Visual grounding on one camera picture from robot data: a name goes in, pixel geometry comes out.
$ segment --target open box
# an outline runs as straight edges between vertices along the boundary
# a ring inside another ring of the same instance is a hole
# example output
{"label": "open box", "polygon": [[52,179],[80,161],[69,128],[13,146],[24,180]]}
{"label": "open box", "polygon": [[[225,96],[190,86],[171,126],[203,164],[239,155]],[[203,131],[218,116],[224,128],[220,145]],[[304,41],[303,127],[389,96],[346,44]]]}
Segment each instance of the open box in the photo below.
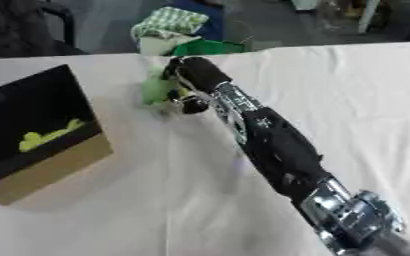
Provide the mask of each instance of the open box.
{"label": "open box", "polygon": [[[3,85],[0,94],[0,203],[21,199],[112,153],[67,65]],[[83,125],[20,152],[26,133],[48,134],[73,119]]]}

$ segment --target yellow object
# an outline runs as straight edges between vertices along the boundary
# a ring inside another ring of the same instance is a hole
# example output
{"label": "yellow object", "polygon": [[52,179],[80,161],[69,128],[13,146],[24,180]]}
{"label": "yellow object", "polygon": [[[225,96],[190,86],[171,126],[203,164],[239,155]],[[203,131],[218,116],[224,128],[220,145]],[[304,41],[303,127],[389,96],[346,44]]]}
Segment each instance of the yellow object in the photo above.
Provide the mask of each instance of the yellow object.
{"label": "yellow object", "polygon": [[67,128],[62,129],[62,130],[57,130],[57,131],[48,133],[43,136],[36,132],[28,132],[23,136],[24,140],[20,141],[20,144],[19,144],[20,152],[22,153],[28,152],[40,145],[43,145],[49,141],[62,137],[63,135],[78,129],[82,125],[84,125],[84,122],[82,122],[79,119],[73,119],[68,123]]}

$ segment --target white table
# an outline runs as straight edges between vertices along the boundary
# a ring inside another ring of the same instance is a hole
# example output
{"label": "white table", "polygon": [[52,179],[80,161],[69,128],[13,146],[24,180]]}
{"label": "white table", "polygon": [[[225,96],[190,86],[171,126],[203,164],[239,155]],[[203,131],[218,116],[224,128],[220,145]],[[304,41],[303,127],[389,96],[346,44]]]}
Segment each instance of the white table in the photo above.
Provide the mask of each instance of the white table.
{"label": "white table", "polygon": [[[410,232],[410,44],[279,48],[212,57],[288,118],[353,192],[376,191]],[[0,60],[0,85],[68,63],[115,153],[11,206],[1,256],[330,255],[238,155],[212,112],[162,119],[138,86],[167,59]]]}

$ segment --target green cloth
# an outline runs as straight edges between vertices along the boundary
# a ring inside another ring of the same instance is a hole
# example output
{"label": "green cloth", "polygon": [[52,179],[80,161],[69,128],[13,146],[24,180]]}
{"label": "green cloth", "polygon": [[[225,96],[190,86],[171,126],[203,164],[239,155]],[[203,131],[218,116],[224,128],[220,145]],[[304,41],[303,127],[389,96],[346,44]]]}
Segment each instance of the green cloth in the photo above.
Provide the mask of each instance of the green cloth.
{"label": "green cloth", "polygon": [[208,16],[174,7],[163,7],[132,28],[132,37],[137,40],[143,36],[170,38],[175,32],[184,35],[196,33],[208,21]]}

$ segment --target robotic arm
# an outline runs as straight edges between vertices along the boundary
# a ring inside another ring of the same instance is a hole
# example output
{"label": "robotic arm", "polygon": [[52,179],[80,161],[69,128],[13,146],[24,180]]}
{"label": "robotic arm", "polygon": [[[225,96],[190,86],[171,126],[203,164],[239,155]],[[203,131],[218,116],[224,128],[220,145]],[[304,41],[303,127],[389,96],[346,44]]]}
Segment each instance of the robotic arm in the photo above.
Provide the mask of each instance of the robotic arm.
{"label": "robotic arm", "polygon": [[335,255],[357,255],[401,233],[403,220],[376,194],[351,194],[325,171],[313,145],[287,120],[245,94],[209,60],[172,59],[163,73],[207,94],[211,106],[256,169],[314,229]]}

